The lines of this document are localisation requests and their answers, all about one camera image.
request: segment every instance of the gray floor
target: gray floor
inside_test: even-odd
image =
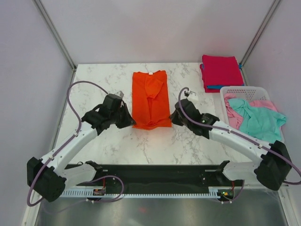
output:
[[[58,211],[79,199],[45,203]],[[36,226],[286,226],[277,192],[244,190],[232,204],[206,199],[123,199],[83,202],[60,214],[40,209]]]

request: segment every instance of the orange cloth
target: orange cloth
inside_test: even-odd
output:
[[[133,74],[134,128],[171,127],[166,71]]]

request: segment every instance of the turquoise towel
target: turquoise towel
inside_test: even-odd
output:
[[[239,130],[252,137],[274,143],[281,141],[280,126],[286,123],[286,117],[266,107],[252,107],[244,99],[229,99],[230,107],[244,120]]]

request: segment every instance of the red folded cloth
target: red folded cloth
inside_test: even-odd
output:
[[[208,86],[242,86],[244,84],[238,63],[234,56],[203,55],[202,80],[206,93],[217,93],[220,89],[209,89]]]

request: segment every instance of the folded cloth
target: folded cloth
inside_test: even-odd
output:
[[[236,95],[234,93],[226,93],[224,95],[224,100],[225,100],[225,106],[227,110],[227,116],[229,119],[229,125],[235,129],[239,129],[240,125],[242,124],[244,118],[238,114],[236,111],[230,107],[230,104],[228,102],[229,99],[236,98]],[[276,107],[274,104],[269,101],[269,100],[254,100],[249,103],[250,106],[252,107],[266,107],[270,110],[277,111]]]
[[[135,72],[132,98],[134,128],[150,130],[172,126],[165,71],[157,71],[153,75]]]
[[[242,79],[238,63],[234,56],[208,56],[203,55],[202,80],[205,92],[220,92],[223,86],[242,86]]]
[[[234,98],[228,102],[244,118],[239,127],[241,132],[270,143],[281,140],[280,127],[286,123],[283,114],[266,107],[252,107],[244,99]]]

